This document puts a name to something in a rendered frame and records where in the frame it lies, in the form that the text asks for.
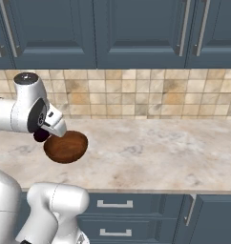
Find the blue base cupboard door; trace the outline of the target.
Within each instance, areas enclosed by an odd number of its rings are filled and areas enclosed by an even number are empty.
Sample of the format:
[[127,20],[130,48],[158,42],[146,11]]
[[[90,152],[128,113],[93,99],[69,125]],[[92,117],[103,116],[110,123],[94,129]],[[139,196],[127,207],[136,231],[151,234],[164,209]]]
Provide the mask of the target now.
[[231,244],[231,194],[197,194],[189,226],[184,217],[190,194],[183,198],[174,244]]

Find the brown round plate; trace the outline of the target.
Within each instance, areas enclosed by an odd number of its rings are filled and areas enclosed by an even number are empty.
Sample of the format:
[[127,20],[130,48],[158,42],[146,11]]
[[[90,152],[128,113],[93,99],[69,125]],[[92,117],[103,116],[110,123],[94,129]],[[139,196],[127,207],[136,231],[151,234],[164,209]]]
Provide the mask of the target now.
[[44,152],[54,162],[73,163],[88,149],[88,138],[82,132],[66,131],[63,137],[50,136],[44,143]]

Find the dark purple eggplant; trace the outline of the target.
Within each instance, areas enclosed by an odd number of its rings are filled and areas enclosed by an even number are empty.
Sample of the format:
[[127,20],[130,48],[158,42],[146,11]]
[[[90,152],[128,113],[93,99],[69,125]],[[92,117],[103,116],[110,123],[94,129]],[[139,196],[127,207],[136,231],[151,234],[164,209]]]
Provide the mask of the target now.
[[46,141],[50,136],[50,133],[43,130],[43,129],[38,129],[34,134],[33,138],[37,142],[44,142]]

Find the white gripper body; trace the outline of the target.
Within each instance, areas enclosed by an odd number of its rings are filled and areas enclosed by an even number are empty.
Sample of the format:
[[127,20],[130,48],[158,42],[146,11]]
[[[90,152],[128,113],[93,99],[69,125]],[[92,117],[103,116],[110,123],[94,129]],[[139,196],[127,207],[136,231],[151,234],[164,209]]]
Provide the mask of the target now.
[[43,124],[43,129],[52,135],[62,137],[67,131],[67,126],[62,117],[55,118],[52,116],[46,118]]

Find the blue drawer front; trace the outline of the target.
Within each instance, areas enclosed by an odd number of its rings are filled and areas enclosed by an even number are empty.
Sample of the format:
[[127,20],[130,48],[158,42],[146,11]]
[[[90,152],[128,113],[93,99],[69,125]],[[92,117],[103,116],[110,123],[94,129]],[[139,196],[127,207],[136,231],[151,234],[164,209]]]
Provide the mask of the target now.
[[[162,193],[91,193],[90,204],[85,215],[147,215],[158,214],[164,205],[166,195]],[[126,203],[134,201],[133,209],[98,208],[96,203],[103,200],[105,203]]]
[[[154,219],[146,218],[98,218],[98,217],[79,217],[78,224],[80,229],[89,237],[90,241],[96,242],[132,242],[132,241],[153,241],[155,240],[154,231],[157,222]],[[131,229],[131,237],[122,236],[100,236],[99,230],[105,229],[107,232],[124,232]]]

